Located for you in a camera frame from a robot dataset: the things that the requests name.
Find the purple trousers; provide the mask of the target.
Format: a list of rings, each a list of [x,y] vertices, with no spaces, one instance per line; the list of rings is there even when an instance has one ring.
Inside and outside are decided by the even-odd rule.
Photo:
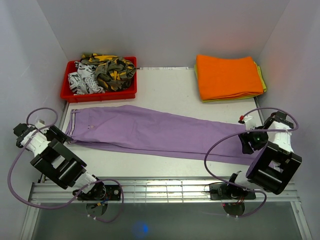
[[[217,141],[244,130],[239,124],[122,105],[73,109],[65,133],[91,149],[203,160]]]

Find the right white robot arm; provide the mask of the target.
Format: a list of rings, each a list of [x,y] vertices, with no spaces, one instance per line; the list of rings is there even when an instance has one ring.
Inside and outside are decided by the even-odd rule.
[[[302,163],[302,157],[294,153],[291,145],[291,129],[294,124],[287,114],[273,112],[261,126],[256,126],[250,115],[241,116],[239,123],[248,132],[239,135],[242,153],[258,155],[246,172],[233,173],[226,185],[226,194],[237,199],[244,189],[259,189],[280,194]]]

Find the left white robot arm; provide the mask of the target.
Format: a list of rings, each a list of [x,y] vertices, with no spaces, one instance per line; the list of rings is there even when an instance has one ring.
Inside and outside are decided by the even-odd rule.
[[[95,182],[98,178],[87,172],[87,164],[64,145],[72,139],[54,125],[36,132],[43,126],[39,120],[36,124],[20,123],[13,129],[16,146],[26,147],[34,155],[30,164],[62,189],[76,188],[73,195],[82,189],[78,195],[81,200],[102,200],[105,185]]]

